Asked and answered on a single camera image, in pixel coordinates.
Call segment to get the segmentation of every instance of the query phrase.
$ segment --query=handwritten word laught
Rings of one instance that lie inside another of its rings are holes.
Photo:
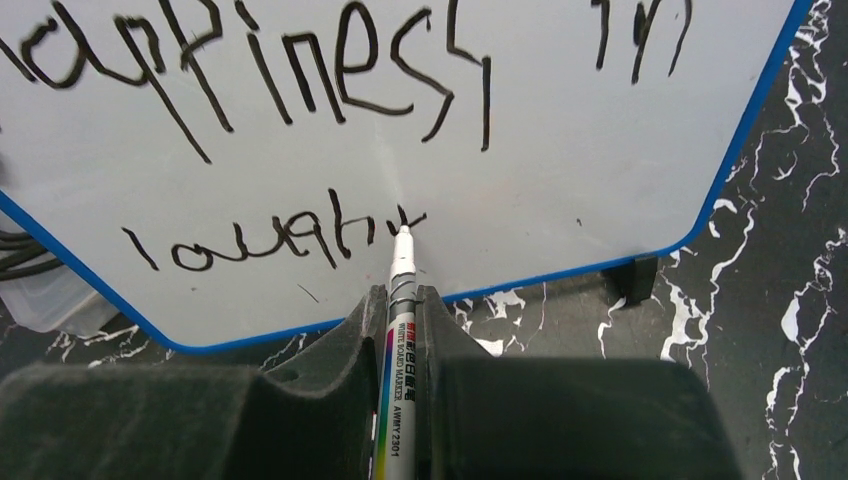
[[[345,245],[343,230],[346,226],[352,225],[358,222],[365,222],[368,227],[368,234],[365,238],[366,245],[371,246],[374,243],[374,234],[377,229],[377,223],[374,221],[374,217],[368,215],[365,217],[355,218],[352,220],[344,220],[344,216],[342,214],[341,203],[339,202],[338,194],[332,188],[328,189],[328,193],[330,195],[330,203],[333,206],[333,232],[335,237],[336,248],[341,253],[342,257],[346,260],[349,260],[352,256],[352,252]],[[398,229],[401,225],[409,225],[410,228],[418,225],[422,221],[427,219],[427,213],[423,213],[420,217],[417,217],[413,220],[409,220],[406,216],[406,211],[398,205],[398,214],[400,215],[400,222],[395,225],[390,220],[386,221],[386,227],[389,233],[394,236],[397,235]],[[299,225],[306,225],[308,230],[298,230],[295,231]],[[296,243],[297,239],[304,237],[313,237],[317,242],[318,246],[321,248],[321,252],[324,255],[324,258],[327,259],[330,267],[333,269],[337,268],[337,263],[335,258],[333,257],[332,252],[330,251],[330,246],[327,243],[327,240],[324,238],[323,229],[321,226],[321,221],[318,216],[314,212],[305,211],[300,212],[295,215],[289,217],[289,219],[283,223],[280,220],[280,217],[273,216],[271,217],[271,225],[274,229],[274,232],[277,234],[277,242],[273,247],[261,251],[251,251],[247,245],[247,241],[244,238],[244,231],[238,223],[233,222],[233,232],[235,235],[235,247],[238,250],[238,254],[236,255],[227,255],[225,253],[221,253],[211,248],[204,247],[197,243],[193,245],[186,245],[183,243],[176,243],[171,247],[171,260],[174,265],[177,267],[188,270],[191,272],[205,272],[212,268],[215,264],[215,260],[228,261],[228,262],[244,262],[249,258],[263,258],[271,256],[277,253],[283,246],[288,247],[291,253],[296,257],[306,257],[310,254],[310,250],[306,248],[302,248],[302,245],[298,245]],[[133,247],[135,247],[138,254],[147,262],[147,265],[154,271],[159,271],[159,264],[154,258],[148,253],[148,251],[144,248],[139,239],[139,236],[129,228],[122,227],[121,230],[127,235],[127,237],[132,242]]]
[[[209,102],[210,107],[212,108],[212,111],[218,118],[218,122],[221,124],[221,128],[225,132],[233,133],[235,129],[231,125],[224,111],[224,107],[221,105],[221,102],[215,95],[215,91],[212,88],[209,79],[204,74],[200,63],[196,58],[196,56],[200,53],[200,50],[208,50],[212,48],[214,42],[218,40],[223,40],[224,31],[221,22],[221,12],[213,0],[197,1],[200,2],[206,8],[206,12],[208,13],[209,17],[209,29],[205,32],[201,32],[200,34],[195,34],[194,39],[191,41],[186,38],[186,34],[180,25],[180,21],[177,18],[173,7],[171,6],[171,0],[159,0],[159,6],[162,10],[162,14],[165,16],[165,19],[168,22],[171,34],[180,46],[180,68],[183,71],[191,70],[191,72],[197,79],[197,83],[200,85],[200,88],[206,95],[206,98]],[[446,50],[449,55],[455,56],[463,61],[471,62],[475,65],[478,65],[482,69],[483,142],[481,150],[486,151],[489,148],[489,115],[491,104],[490,92],[492,77],[492,60],[488,56],[482,56],[480,59],[478,59],[474,55],[456,46],[455,40],[458,3],[459,0],[449,1],[447,14]],[[12,64],[18,69],[18,71],[21,73],[21,75],[23,75],[26,80],[33,83],[41,81],[54,90],[67,90],[73,88],[80,81],[80,78],[82,77],[82,73],[85,70],[86,66],[90,65],[97,73],[113,80],[116,80],[118,82],[121,82],[123,84],[137,88],[143,88],[147,85],[150,85],[151,87],[153,87],[153,90],[155,90],[156,94],[159,96],[159,99],[162,101],[162,104],[168,110],[168,113],[171,115],[174,122],[176,122],[177,126],[180,128],[180,130],[185,135],[186,139],[197,152],[197,154],[200,156],[200,158],[202,158],[203,161],[207,164],[212,163],[212,160],[210,159],[209,155],[207,155],[203,147],[197,141],[191,129],[183,120],[179,111],[174,106],[174,103],[168,96],[168,93],[165,91],[159,81],[159,77],[167,73],[167,67],[165,65],[164,59],[162,58],[162,52],[159,48],[159,34],[156,32],[153,25],[148,19],[141,16],[127,17],[121,15],[115,15],[113,18],[115,28],[117,29],[118,33],[126,44],[129,54],[132,55],[133,59],[138,64],[138,67],[140,69],[140,71],[135,76],[127,76],[108,68],[103,64],[103,62],[100,61],[100,59],[97,57],[97,54],[94,52],[91,45],[89,44],[85,33],[82,31],[79,24],[77,24],[77,22],[74,20],[74,17],[73,15],[71,15],[71,12],[67,8],[65,8],[65,6],[61,2],[54,1],[52,2],[52,6],[56,12],[56,15],[59,17],[59,20],[62,22],[62,25],[64,25],[64,28],[67,29],[68,33],[70,33],[71,37],[76,43],[76,58],[66,76],[61,79],[54,79],[48,76],[41,68],[41,66],[39,66],[39,64],[35,61],[35,59],[33,58],[33,51],[36,49],[36,47],[48,48],[48,36],[57,33],[60,29],[59,22],[57,22],[56,19],[52,16],[48,16],[47,20],[44,23],[39,23],[35,25],[35,27],[32,29],[32,33],[30,33],[27,38],[21,40],[20,58],[15,55],[15,53],[5,41],[0,39],[0,50],[3,51],[9,61],[12,62]],[[249,48],[250,54],[255,60],[256,68],[265,83],[268,93],[271,96],[271,100],[273,100],[274,105],[276,106],[277,111],[280,114],[280,118],[283,120],[283,122],[286,125],[292,125],[294,123],[294,119],[291,117],[291,115],[289,115],[288,109],[286,108],[286,103],[277,88],[274,78],[271,75],[271,72],[268,68],[268,64],[265,59],[265,54],[262,50],[262,46],[260,45],[259,39],[256,36],[256,33],[260,31],[259,22],[250,14],[247,5],[243,1],[236,1],[234,3],[234,6],[236,13],[242,19],[248,29],[248,31],[246,32],[247,46]],[[302,8],[309,8],[309,5],[304,4]],[[442,128],[442,124],[444,123],[445,118],[447,117],[448,112],[450,111],[451,103],[455,98],[455,94],[449,87],[445,86],[444,84],[433,78],[433,76],[428,75],[422,72],[421,70],[416,69],[414,66],[410,65],[409,62],[407,62],[401,54],[401,47],[406,36],[422,21],[425,22],[427,31],[430,31],[430,17],[432,13],[433,12],[430,8],[421,7],[411,17],[409,17],[409,19],[406,20],[406,22],[404,22],[400,26],[400,28],[398,28],[398,30],[391,38],[390,57],[392,62],[394,62],[395,65],[397,65],[397,67],[404,74],[414,80],[417,80],[418,82],[427,85],[436,93],[438,93],[441,97],[441,108],[439,110],[438,116],[434,120],[433,126],[430,128],[429,132],[427,132],[421,138],[421,142],[424,143],[432,140],[439,133],[439,130]],[[365,31],[368,35],[368,59],[365,61],[365,63],[356,65],[348,64],[345,60],[345,51],[348,42],[348,30],[350,28],[350,24],[354,17],[354,14],[359,17],[359,20],[362,22],[362,25],[364,26]],[[147,61],[144,53],[142,52],[142,47],[136,41],[134,37],[134,34],[136,33],[140,33],[145,37],[144,43],[146,43],[146,50],[149,54],[149,58],[152,59],[152,65]],[[295,49],[295,47],[299,44],[309,45],[310,51],[312,53],[312,59],[315,63],[315,66],[317,67],[318,74],[321,78],[321,84],[323,86],[324,93],[327,96],[327,101],[330,104],[333,116],[337,123],[345,123],[346,119],[344,116],[344,112],[342,111],[342,108],[339,104],[339,99],[336,98],[336,92],[331,83],[330,74],[327,70],[327,66],[324,61],[324,56],[322,54],[321,44],[315,33],[311,31],[305,31],[295,34],[284,34],[281,38],[283,50],[286,53],[286,57],[288,58],[289,65],[291,67],[291,71],[295,76],[298,88],[300,89],[301,97],[303,98],[303,102],[306,105],[307,110],[309,110],[309,112],[314,113],[317,107],[315,105],[315,99],[312,95],[312,87],[309,84],[309,80],[304,74],[300,58],[298,57],[297,50]],[[411,114],[415,107],[415,105],[412,103],[403,107],[387,107],[378,105],[365,99],[356,98],[348,92],[345,83],[345,77],[347,75],[361,74],[372,70],[377,64],[378,55],[379,38],[377,35],[377,27],[374,24],[374,20],[372,19],[368,8],[365,6],[365,4],[359,1],[352,1],[348,3],[342,9],[339,18],[338,34],[336,36],[334,56],[334,76],[336,81],[336,88],[338,89],[341,103],[349,105],[351,107],[365,109],[380,115],[386,115],[390,117]]]

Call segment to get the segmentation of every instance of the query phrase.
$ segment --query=black cable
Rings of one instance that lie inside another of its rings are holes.
[[[20,241],[20,242],[2,242],[0,241],[0,251],[14,251],[14,250],[23,250],[26,247],[32,245],[34,240],[30,241]]]
[[[17,267],[18,265],[28,262],[33,258],[40,257],[47,253],[47,249],[42,247],[40,244],[33,242],[29,247],[13,253],[8,257],[0,259],[0,272],[5,272],[10,270],[12,267]]]
[[[61,260],[53,258],[35,265],[14,268],[48,252],[25,232],[9,233],[0,230],[0,251],[13,252],[0,258],[0,282],[38,275],[63,265]]]
[[[32,240],[32,236],[26,232],[9,233],[0,230],[0,241],[3,242],[19,242],[21,240]]]
[[[38,275],[40,273],[49,272],[50,270],[56,269],[64,265],[61,260],[58,258],[53,258],[47,260],[46,262],[41,262],[31,267],[23,267],[17,268],[15,270],[7,270],[5,272],[0,272],[0,282],[6,280],[17,280],[19,278],[31,277],[33,275]]]

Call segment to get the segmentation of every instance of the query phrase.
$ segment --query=whiteboard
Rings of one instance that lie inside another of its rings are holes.
[[[401,211],[446,295],[668,252],[808,5],[7,1],[0,207],[195,351],[343,317]]]

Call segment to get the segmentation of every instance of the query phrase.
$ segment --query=blue whiteboard border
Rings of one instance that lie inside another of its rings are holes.
[[[739,125],[736,127],[736,132],[733,134],[733,138],[730,140],[730,146],[728,146],[727,153],[725,153],[724,155],[724,159],[722,160],[721,166],[719,167],[718,173],[716,174],[716,178],[713,181],[709,192],[707,192],[707,198],[704,201],[704,205],[701,207],[701,211],[698,214],[698,218],[695,220],[695,224],[693,225],[692,230],[689,231],[689,233],[685,237],[683,237],[683,239],[681,239],[674,245],[671,245],[667,248],[663,248],[661,250],[657,250],[656,252],[647,252],[643,255],[663,256],[675,250],[678,250],[684,245],[687,245],[688,243],[692,242],[695,237],[701,232],[701,230],[703,230],[704,226],[706,226],[707,221],[709,220],[710,215],[712,215],[713,212],[713,204],[715,204],[716,199],[718,199],[718,196],[721,193],[722,188],[724,187],[725,180],[730,174],[730,170],[733,167],[733,164],[736,162],[737,157],[739,157],[739,155],[742,153],[742,148],[745,145],[745,140],[748,138],[748,134],[751,131],[751,128],[754,126],[754,122],[756,121],[759,115],[760,109],[763,107],[763,103],[765,102],[766,96],[771,90],[771,86],[774,83],[774,80],[777,78],[777,74],[780,72],[780,67],[783,64],[783,59],[786,56],[786,52],[789,49],[792,40],[795,38],[795,32],[798,31],[798,28],[801,26],[801,23],[806,18],[811,5],[812,0],[795,0],[794,4],[792,5],[792,8],[789,10],[789,15],[786,18],[786,22],[783,24],[783,28],[781,29],[780,34],[777,37],[777,41],[774,44],[774,48],[772,48],[771,54],[769,54],[769,58],[766,61],[766,65],[763,68],[762,73],[760,74],[760,79],[757,82],[756,87],[754,88],[754,93],[751,95],[751,99],[748,101],[748,105],[745,108],[745,112],[742,114],[742,118],[739,120]],[[144,316],[142,316],[141,313],[138,312],[138,310],[133,308],[132,305],[130,305],[126,300],[124,300],[123,297],[121,297],[117,292],[115,292],[115,290],[109,287],[106,282],[100,279],[100,277],[98,277],[93,271],[91,271],[88,266],[86,266],[82,261],[80,261],[80,259],[78,259],[73,253],[71,253],[70,250],[65,248],[64,245],[62,245],[58,240],[56,240],[56,237],[51,235],[50,232],[47,231],[47,229],[45,229],[43,226],[41,226],[41,224],[36,222],[35,219],[33,219],[28,213],[26,213],[21,207],[18,206],[18,204],[12,201],[12,199],[9,198],[2,191],[0,191],[0,210],[3,210],[6,215],[11,217],[12,220],[14,220],[24,230],[29,232],[29,234],[32,235],[36,240],[38,240],[42,245],[47,247],[54,255],[56,255],[56,257],[65,262],[65,264],[68,265],[72,270],[74,270],[77,275],[82,277],[92,287],[99,291],[107,300],[109,300],[113,305],[118,307],[118,309],[120,309],[121,312],[124,313],[124,315],[126,315],[130,318],[130,320],[134,321],[137,325],[139,325],[148,335],[150,335],[151,338],[156,340],[161,345],[176,350],[180,353],[209,354],[226,351],[233,348],[246,347],[248,345],[253,345],[257,343],[292,337],[300,333],[308,333],[315,332],[318,330],[329,329],[338,325],[343,320],[330,320],[313,325],[307,325],[305,327],[292,328],[280,332],[268,333],[265,335],[259,335],[257,337],[243,338],[241,340],[220,343],[217,345],[209,345],[206,347],[192,347],[188,345],[181,345],[163,335],[162,332],[160,332],[156,327],[153,326],[153,324],[147,321],[147,319],[144,318]],[[523,280],[518,280],[515,282],[495,285],[487,288],[481,288],[478,290],[471,290],[468,292],[457,293],[454,295],[448,295],[445,297],[445,301],[452,302],[463,298],[488,295],[490,293],[498,292],[501,290],[509,290],[511,288],[523,287],[535,283],[547,282],[564,277],[580,275],[583,273],[595,272],[598,270],[622,265],[632,260],[633,258],[634,257],[624,257],[616,260],[610,260],[607,262],[587,265],[580,268],[574,268],[571,270],[563,270],[561,272],[550,273],[547,275],[539,275],[536,277],[525,278]]]

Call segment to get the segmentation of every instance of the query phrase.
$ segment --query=rainbow stripe on marker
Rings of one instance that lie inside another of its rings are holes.
[[[380,405],[380,425],[377,430],[377,471],[376,480],[385,480],[386,478],[386,459],[389,455],[387,446],[389,429],[389,399],[391,399],[391,375],[392,375],[392,354],[395,346],[395,329],[389,330],[386,335],[386,358],[383,362],[383,392],[380,398],[383,403]]]

